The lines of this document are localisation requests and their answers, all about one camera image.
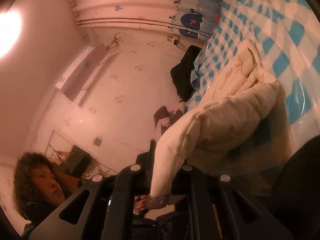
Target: clothes pile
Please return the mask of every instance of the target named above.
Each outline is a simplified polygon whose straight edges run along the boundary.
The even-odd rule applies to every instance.
[[[185,159],[204,173],[215,168],[266,118],[276,103],[278,81],[262,67],[250,39],[216,74],[200,104],[185,113],[160,138],[155,151],[151,191],[146,206],[167,204],[171,185]]]

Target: metal screw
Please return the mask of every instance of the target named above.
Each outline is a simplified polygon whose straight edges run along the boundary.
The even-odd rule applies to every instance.
[[[223,181],[223,182],[228,182],[228,181],[231,180],[230,176],[227,175],[227,174],[221,175],[221,176],[220,176],[220,179],[221,179],[221,181]]]
[[[185,165],[182,166],[182,169],[184,171],[191,171],[192,170],[192,166],[189,165],[189,164],[185,164]]]
[[[134,164],[130,167],[130,170],[132,171],[139,171],[141,169],[141,166],[139,164]]]
[[[99,181],[102,181],[103,177],[100,175],[100,174],[96,174],[92,177],[92,180],[94,182],[99,182]]]

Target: blue and white checkered sheet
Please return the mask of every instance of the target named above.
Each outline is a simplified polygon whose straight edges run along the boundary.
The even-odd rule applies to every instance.
[[[268,195],[288,159],[320,134],[320,24],[305,0],[223,0],[222,7],[219,26],[195,61],[200,86],[187,106],[199,104],[215,73],[250,37],[282,90],[240,153],[228,155],[217,169],[241,175],[253,194]]]

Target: black clothing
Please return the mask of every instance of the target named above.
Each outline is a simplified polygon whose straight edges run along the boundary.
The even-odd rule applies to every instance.
[[[190,46],[183,56],[181,62],[170,71],[172,82],[177,89],[178,96],[187,102],[193,93],[193,87],[190,81],[191,71],[195,68],[193,62],[198,57],[201,48]]]

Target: wall outlet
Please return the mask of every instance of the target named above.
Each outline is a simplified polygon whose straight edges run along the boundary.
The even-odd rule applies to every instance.
[[[167,41],[172,42],[173,44],[178,44],[179,36],[178,35],[168,35]]]

